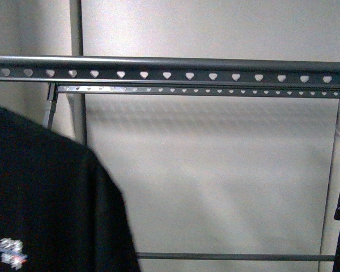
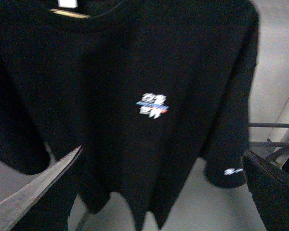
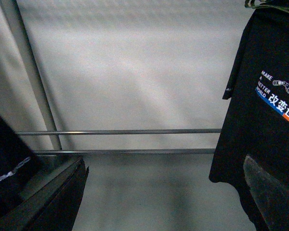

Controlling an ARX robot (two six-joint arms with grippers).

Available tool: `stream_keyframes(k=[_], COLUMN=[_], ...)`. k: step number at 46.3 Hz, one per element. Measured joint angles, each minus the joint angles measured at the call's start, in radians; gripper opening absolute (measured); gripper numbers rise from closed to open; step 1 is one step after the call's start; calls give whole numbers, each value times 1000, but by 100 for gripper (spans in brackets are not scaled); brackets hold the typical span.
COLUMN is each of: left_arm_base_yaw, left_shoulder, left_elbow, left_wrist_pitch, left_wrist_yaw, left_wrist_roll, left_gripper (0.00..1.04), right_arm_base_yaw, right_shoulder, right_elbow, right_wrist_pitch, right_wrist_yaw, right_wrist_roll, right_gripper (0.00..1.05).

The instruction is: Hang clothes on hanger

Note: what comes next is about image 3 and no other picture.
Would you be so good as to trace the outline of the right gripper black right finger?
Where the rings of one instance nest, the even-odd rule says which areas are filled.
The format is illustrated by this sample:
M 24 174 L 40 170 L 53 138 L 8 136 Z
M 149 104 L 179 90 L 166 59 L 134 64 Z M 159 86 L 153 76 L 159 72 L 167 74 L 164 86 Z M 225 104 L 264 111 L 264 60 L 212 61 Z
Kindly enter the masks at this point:
M 243 164 L 250 193 L 271 231 L 289 231 L 289 177 L 247 155 Z

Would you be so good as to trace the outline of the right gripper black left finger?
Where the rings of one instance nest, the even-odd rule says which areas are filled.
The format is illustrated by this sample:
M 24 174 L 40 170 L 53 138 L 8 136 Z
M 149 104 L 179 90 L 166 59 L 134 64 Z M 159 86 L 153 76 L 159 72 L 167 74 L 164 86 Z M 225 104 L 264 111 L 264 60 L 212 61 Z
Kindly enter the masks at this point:
M 89 170 L 83 158 L 66 168 L 35 194 L 0 219 L 0 231 L 71 231 Z

